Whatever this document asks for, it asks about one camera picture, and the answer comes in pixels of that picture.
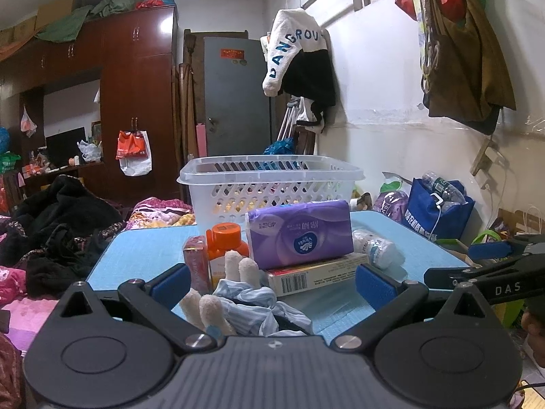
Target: blue gripper pad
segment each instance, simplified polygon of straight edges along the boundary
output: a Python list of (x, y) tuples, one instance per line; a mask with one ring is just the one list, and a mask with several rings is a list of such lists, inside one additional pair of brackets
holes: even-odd
[(468, 257), (473, 261), (485, 258), (508, 257), (513, 248), (507, 241), (494, 241), (493, 243), (472, 244), (468, 248)]
[(398, 295), (400, 283), (377, 272), (376, 268), (361, 264), (356, 268), (356, 291), (378, 311)]
[(159, 281), (150, 289), (149, 295), (164, 307), (173, 309), (191, 288), (191, 271), (185, 264), (174, 266), (154, 280)]

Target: human hand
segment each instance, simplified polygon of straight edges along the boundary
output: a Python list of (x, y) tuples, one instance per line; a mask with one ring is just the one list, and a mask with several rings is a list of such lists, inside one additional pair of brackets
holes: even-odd
[(528, 332), (528, 346), (533, 350), (533, 359), (540, 367), (545, 367), (545, 330), (543, 324), (530, 312), (522, 316), (522, 327)]

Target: plush toy leg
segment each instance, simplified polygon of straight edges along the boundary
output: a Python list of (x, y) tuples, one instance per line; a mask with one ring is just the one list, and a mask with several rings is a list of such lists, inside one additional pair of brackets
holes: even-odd
[(236, 335), (233, 326), (223, 316), (221, 300), (214, 295), (205, 295), (201, 298), (201, 319), (205, 327), (217, 327), (223, 335)]
[(240, 280), (248, 283), (253, 289), (259, 289), (260, 285), (260, 268), (257, 263), (251, 258), (244, 258), (239, 263)]
[(240, 281), (239, 262), (243, 256), (236, 251), (228, 251), (225, 253), (225, 279), (232, 281)]
[(180, 307), (184, 311), (185, 319), (193, 326), (204, 330), (205, 326), (201, 320), (201, 294), (195, 289), (189, 289), (187, 295), (180, 301)]

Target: red sticker on door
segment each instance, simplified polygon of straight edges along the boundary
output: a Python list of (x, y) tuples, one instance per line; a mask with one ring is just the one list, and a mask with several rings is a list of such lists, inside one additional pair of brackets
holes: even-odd
[(244, 51), (238, 49), (220, 49), (220, 57), (230, 58), (232, 60), (243, 60)]

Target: black cable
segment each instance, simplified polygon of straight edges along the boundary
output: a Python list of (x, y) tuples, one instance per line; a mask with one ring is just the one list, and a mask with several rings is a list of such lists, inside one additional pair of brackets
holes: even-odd
[(543, 388), (543, 387), (545, 387), (545, 383), (526, 384), (524, 386), (521, 386), (521, 387), (517, 388), (517, 390), (515, 392), (522, 391), (522, 390), (528, 389), (528, 388)]

